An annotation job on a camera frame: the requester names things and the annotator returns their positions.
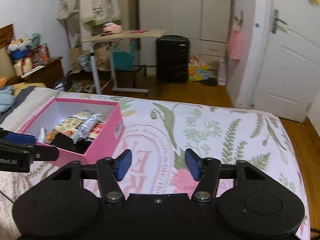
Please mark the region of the colourful gift box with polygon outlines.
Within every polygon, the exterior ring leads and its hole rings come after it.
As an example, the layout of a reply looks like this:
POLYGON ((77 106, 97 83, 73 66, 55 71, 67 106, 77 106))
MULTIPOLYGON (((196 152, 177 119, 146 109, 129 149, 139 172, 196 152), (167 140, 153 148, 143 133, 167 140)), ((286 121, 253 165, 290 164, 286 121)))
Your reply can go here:
POLYGON ((209 79, 209 65, 199 57, 191 55, 188 62, 188 81, 202 81, 209 79))

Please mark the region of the beige printed snack bag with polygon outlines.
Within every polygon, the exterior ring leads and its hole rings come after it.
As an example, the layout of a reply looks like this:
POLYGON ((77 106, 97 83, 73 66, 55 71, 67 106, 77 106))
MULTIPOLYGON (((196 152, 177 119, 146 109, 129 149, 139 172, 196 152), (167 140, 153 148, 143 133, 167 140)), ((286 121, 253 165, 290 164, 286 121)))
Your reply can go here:
POLYGON ((92 113, 88 111, 81 111, 73 114, 63 120, 61 124, 56 125, 53 130, 55 129, 58 133, 62 133, 73 139, 79 126, 91 115, 92 113))

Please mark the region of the floral bed sheet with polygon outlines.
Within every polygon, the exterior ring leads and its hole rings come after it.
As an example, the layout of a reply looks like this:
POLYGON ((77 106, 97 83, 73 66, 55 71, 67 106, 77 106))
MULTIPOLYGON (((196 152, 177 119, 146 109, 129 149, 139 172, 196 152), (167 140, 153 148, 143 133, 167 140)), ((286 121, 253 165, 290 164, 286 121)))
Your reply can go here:
POLYGON ((184 150, 191 148, 224 164, 249 161, 308 201, 291 140, 271 113, 29 87, 2 115, 1 126, 23 128, 54 98, 118 103, 123 133, 113 154, 126 148, 133 153, 133 168, 120 184, 125 194, 191 193, 196 183, 184 162, 184 150))

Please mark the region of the pink tissue box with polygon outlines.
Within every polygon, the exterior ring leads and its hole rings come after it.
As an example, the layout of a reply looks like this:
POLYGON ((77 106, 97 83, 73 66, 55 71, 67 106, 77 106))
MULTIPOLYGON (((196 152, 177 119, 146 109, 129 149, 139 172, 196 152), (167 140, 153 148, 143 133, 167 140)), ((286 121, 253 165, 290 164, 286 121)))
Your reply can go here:
POLYGON ((102 31, 105 35, 119 34, 122 32, 122 26, 115 23, 105 23, 102 31))

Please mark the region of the white door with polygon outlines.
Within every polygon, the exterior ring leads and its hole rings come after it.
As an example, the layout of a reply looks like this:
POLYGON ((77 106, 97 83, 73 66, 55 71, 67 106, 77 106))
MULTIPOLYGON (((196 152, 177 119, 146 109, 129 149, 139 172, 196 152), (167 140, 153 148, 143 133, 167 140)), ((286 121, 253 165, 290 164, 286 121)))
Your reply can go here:
POLYGON ((271 0, 254 109, 303 122, 319 92, 319 0, 271 0))

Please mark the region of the white small snack packet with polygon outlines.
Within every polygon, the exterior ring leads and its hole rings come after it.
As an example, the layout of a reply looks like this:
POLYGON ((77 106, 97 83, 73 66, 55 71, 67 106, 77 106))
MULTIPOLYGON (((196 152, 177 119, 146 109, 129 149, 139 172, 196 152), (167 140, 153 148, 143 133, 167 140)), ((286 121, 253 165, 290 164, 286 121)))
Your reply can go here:
POLYGON ((47 131, 44 127, 40 128, 38 142, 45 143, 46 142, 47 131))

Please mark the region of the small red white packet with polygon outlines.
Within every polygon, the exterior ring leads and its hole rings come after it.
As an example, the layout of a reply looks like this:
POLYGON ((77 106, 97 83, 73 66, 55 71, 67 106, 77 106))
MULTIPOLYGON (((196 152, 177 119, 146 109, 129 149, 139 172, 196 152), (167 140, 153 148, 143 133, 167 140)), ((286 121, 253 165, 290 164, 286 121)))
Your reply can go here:
POLYGON ((99 133, 101 132, 101 130, 103 129, 104 127, 104 123, 103 122, 98 122, 94 127, 93 129, 90 131, 88 137, 91 138, 91 139, 95 139, 99 133))

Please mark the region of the black suitcase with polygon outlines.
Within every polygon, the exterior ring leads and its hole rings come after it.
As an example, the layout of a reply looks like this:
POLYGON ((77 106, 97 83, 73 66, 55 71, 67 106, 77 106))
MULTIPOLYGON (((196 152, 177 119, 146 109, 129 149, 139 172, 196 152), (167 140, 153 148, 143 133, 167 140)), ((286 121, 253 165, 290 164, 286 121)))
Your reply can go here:
POLYGON ((158 83, 188 81, 190 42, 186 37, 164 35, 156 40, 156 77, 158 83))

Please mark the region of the hanging cream cardigan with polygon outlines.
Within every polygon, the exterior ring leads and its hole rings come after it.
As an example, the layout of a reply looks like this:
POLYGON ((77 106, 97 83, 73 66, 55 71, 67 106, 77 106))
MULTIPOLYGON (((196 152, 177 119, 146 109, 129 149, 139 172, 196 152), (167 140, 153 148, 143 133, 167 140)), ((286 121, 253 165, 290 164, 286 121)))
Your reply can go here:
POLYGON ((92 36, 95 27, 121 19, 118 0, 79 0, 81 48, 89 51, 84 40, 92 36))

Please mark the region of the light blue blanket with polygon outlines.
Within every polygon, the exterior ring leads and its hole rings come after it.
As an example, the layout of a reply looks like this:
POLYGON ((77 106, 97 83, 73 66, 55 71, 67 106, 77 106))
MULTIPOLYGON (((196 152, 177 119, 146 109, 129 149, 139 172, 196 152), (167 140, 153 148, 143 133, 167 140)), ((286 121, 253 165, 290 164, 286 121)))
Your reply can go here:
POLYGON ((14 97, 14 88, 12 86, 5 86, 0 90, 0 113, 6 112, 11 108, 16 101, 14 97))

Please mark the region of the pink hanging bag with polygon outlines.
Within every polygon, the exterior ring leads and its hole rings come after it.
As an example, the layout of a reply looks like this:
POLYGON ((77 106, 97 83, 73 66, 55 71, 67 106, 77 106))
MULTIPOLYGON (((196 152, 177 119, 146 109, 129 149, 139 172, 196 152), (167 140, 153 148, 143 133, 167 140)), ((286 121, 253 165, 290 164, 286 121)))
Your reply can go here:
POLYGON ((230 59, 240 60, 245 48, 244 36, 240 29, 231 31, 227 51, 230 59))

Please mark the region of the white patterned paper bag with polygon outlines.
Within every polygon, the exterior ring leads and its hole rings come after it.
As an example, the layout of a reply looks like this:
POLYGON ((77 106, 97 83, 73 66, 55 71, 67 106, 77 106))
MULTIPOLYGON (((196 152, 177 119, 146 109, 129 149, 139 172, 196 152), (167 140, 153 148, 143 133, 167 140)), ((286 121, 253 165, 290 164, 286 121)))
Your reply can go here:
POLYGON ((222 58, 219 61, 219 68, 217 71, 217 84, 220 86, 225 86, 226 85, 226 63, 225 59, 222 58))

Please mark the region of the brown paper bag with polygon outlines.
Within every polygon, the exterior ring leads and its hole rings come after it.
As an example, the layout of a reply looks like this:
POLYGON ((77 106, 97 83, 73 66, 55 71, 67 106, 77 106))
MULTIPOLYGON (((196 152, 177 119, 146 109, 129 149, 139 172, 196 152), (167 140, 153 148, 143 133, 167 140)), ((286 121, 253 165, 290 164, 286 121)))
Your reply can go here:
POLYGON ((79 63, 79 56, 82 55, 82 50, 80 47, 73 48, 69 50, 69 62, 72 73, 81 72, 81 66, 79 63))

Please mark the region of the dark wooden nightstand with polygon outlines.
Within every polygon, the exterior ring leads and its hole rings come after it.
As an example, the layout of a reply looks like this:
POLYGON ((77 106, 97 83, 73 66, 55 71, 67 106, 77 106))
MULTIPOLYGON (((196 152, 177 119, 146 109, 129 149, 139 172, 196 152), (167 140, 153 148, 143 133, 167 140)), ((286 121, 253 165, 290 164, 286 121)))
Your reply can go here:
POLYGON ((44 83, 46 87, 53 88, 56 81, 65 77, 61 59, 61 56, 52 58, 41 69, 31 73, 27 77, 13 77, 5 85, 14 85, 22 82, 44 83))

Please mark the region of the pink cardboard box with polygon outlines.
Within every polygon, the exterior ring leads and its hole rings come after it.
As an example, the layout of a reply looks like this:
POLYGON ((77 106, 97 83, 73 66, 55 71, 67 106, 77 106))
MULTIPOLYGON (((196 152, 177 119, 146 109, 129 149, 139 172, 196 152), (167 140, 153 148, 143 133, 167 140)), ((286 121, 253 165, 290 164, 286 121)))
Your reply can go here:
POLYGON ((78 160, 94 164, 111 157, 123 132, 120 105, 116 102, 55 98, 20 129, 34 135, 39 145, 60 151, 53 162, 63 166, 78 160))

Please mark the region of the black snack bar packet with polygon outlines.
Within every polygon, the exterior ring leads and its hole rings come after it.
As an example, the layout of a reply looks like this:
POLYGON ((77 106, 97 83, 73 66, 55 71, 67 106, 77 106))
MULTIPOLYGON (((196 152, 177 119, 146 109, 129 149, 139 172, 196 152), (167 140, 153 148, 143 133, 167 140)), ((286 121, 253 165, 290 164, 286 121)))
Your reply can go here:
POLYGON ((75 151, 73 139, 62 133, 57 133, 50 144, 66 151, 75 151))

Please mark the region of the beige tote bag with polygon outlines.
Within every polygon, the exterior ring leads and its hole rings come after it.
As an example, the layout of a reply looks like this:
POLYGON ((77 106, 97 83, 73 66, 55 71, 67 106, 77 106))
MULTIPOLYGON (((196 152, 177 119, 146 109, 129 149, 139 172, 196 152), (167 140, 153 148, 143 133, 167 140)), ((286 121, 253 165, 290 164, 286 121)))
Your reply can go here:
POLYGON ((64 21, 79 13, 79 0, 60 0, 57 20, 64 21))

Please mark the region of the teal shopping bag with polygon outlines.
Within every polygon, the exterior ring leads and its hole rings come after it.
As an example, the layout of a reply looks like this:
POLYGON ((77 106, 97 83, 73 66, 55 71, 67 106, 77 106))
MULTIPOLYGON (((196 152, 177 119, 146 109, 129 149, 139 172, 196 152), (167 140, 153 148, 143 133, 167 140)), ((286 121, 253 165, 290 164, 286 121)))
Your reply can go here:
POLYGON ((133 71, 135 66, 136 43, 132 42, 128 51, 118 49, 118 46, 112 47, 113 64, 116 70, 133 71))

